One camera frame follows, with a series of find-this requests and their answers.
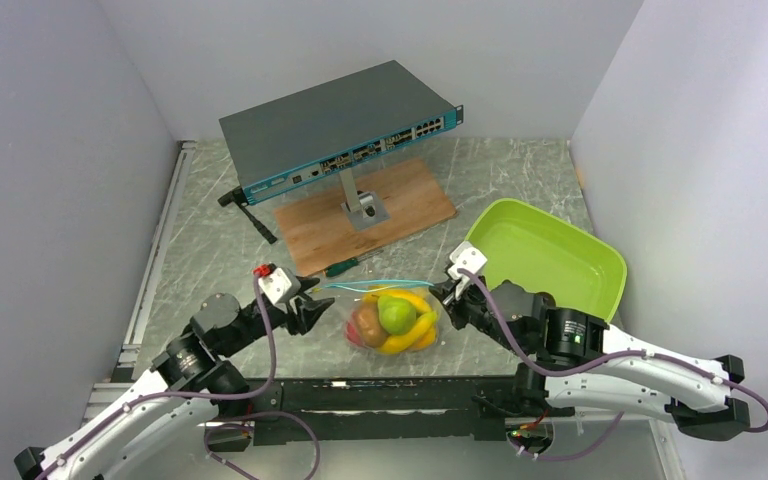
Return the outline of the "red apple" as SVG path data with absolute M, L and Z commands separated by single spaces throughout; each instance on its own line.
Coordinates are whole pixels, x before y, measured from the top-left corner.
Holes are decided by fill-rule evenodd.
M 356 316 L 354 314 L 352 314 L 346 322 L 345 337 L 351 344 L 357 347 L 365 346 L 363 338 L 359 334 L 358 329 L 356 327 Z

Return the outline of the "orange yellow mango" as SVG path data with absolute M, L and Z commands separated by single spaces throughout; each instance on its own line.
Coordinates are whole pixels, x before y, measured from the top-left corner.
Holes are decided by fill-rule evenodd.
M 435 327 L 430 328 L 425 332 L 425 334 L 419 338 L 414 344 L 411 345 L 409 348 L 410 351 L 421 351 L 429 346 L 432 346 L 437 340 L 437 329 Z

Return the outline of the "green pear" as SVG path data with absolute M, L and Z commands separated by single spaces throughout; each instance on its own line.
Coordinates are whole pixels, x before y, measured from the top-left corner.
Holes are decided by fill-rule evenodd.
M 377 301 L 379 321 L 390 335 L 408 333 L 416 323 L 417 311 L 406 300 L 385 296 Z

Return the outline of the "yellow banana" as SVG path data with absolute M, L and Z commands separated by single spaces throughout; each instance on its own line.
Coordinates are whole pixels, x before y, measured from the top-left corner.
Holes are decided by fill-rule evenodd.
M 436 312 L 431 311 L 425 313 L 418 318 L 415 325 L 408 333 L 389 336 L 382 346 L 376 348 L 376 351 L 385 355 L 396 355 L 405 351 L 410 351 L 409 348 L 411 345 L 421 338 L 427 330 L 432 327 L 437 329 L 437 321 L 438 315 Z
M 416 309 L 419 315 L 428 313 L 432 310 L 431 305 L 425 297 L 414 291 L 398 288 L 384 289 L 380 291 L 369 291 L 362 296 L 362 301 L 366 303 L 376 303 L 378 300 L 385 296 L 408 301 Z

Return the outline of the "clear zip top bag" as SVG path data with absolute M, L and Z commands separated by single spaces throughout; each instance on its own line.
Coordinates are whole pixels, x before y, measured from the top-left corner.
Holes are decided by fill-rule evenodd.
M 428 282 L 372 280 L 328 283 L 315 291 L 332 297 L 332 316 L 356 349 L 396 356 L 438 343 L 443 308 Z

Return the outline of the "brown kiwi fruit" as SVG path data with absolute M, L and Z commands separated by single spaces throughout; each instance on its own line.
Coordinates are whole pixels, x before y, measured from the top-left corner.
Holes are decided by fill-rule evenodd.
M 378 348 L 389 337 L 389 333 L 379 321 L 378 308 L 375 304 L 360 305 L 353 313 L 353 321 L 362 341 L 368 347 Z

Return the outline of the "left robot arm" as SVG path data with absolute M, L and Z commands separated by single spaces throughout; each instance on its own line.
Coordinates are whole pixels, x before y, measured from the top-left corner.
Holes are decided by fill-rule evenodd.
M 54 445 L 21 451 L 14 459 L 19 476 L 109 479 L 115 467 L 159 445 L 159 432 L 178 420 L 195 424 L 250 413 L 252 400 L 272 386 L 275 375 L 252 388 L 231 357 L 265 339 L 275 369 L 275 329 L 305 335 L 335 302 L 309 295 L 318 282 L 279 268 L 254 276 L 255 299 L 247 306 L 227 293 L 207 297 L 182 333 L 101 414 Z

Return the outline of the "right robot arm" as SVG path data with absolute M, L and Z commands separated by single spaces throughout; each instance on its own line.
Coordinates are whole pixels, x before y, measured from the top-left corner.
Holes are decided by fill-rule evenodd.
M 489 293 L 448 280 L 430 293 L 455 329 L 471 326 L 519 357 L 510 386 L 476 398 L 491 415 L 628 412 L 718 442 L 751 429 L 748 404 L 733 395 L 744 378 L 736 356 L 705 360 L 671 353 L 508 280 Z

